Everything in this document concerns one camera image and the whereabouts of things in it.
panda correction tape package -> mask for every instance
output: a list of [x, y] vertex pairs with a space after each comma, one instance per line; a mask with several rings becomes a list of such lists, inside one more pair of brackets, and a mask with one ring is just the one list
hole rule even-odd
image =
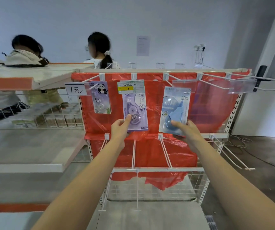
[[111, 114], [108, 83], [106, 81], [92, 81], [88, 82], [86, 88], [91, 92], [95, 113]]
[[128, 131], [147, 131], [148, 119], [145, 93], [123, 94], [124, 119], [131, 114]]
[[183, 135], [179, 128], [171, 124], [171, 121], [174, 120], [186, 124], [190, 96], [190, 88], [165, 87], [159, 132]]

paper notice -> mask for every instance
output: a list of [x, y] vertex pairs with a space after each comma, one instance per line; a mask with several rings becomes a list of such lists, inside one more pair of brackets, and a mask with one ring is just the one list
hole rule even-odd
[[149, 56], [150, 37], [137, 36], [137, 56]]

power cord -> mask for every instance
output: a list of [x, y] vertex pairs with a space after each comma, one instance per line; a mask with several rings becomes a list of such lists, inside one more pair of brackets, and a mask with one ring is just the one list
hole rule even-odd
[[240, 145], [233, 144], [230, 140], [228, 140], [228, 142], [229, 142], [230, 144], [225, 144], [226, 146], [234, 146], [234, 147], [237, 147], [237, 148], [239, 148], [239, 149], [241, 150], [242, 153], [243, 153], [243, 150], [244, 150], [246, 153], [248, 153], [249, 155], [255, 157], [256, 159], [259, 159], [260, 161], [262, 161], [262, 162], [264, 162], [264, 163], [266, 163], [266, 164], [269, 164], [269, 165], [275, 167], [275, 165], [273, 165], [273, 164], [271, 164], [271, 163], [269, 163], [269, 162], [267, 162], [267, 161], [265, 161], [265, 160], [263, 160], [263, 159], [261, 159], [261, 158], [255, 156], [255, 155], [253, 155], [251, 152], [248, 152], [248, 151], [247, 151], [247, 149], [246, 149], [246, 147], [248, 146], [247, 143], [252, 143], [252, 142], [253, 142], [251, 139], [248, 139], [248, 138], [241, 138], [241, 137], [238, 137], [237, 135], [230, 135], [230, 136], [231, 136], [231, 137], [235, 137], [236, 139], [242, 141], [243, 144], [240, 144]]

price label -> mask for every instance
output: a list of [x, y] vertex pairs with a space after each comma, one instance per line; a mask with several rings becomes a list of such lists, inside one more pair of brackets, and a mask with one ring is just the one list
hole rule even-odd
[[65, 83], [65, 88], [66, 88], [68, 95], [76, 95], [76, 96], [88, 95], [86, 93], [84, 83], [82, 83], [82, 82]]
[[119, 81], [117, 82], [117, 89], [119, 94], [144, 93], [144, 80]]

